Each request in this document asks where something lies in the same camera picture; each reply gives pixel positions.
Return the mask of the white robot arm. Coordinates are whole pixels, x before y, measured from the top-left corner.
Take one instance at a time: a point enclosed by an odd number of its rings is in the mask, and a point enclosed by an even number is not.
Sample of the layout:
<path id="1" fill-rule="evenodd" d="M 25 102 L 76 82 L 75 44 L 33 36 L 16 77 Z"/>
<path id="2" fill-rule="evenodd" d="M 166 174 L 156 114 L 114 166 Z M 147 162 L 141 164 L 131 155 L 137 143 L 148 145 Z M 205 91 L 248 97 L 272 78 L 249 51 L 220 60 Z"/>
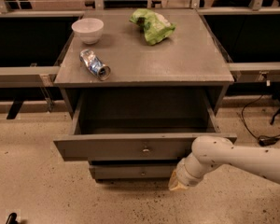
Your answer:
<path id="1" fill-rule="evenodd" d="M 223 164 L 280 184 L 280 149 L 235 146 L 227 138 L 203 135 L 193 141 L 191 153 L 173 170 L 168 188 L 195 187 Z"/>

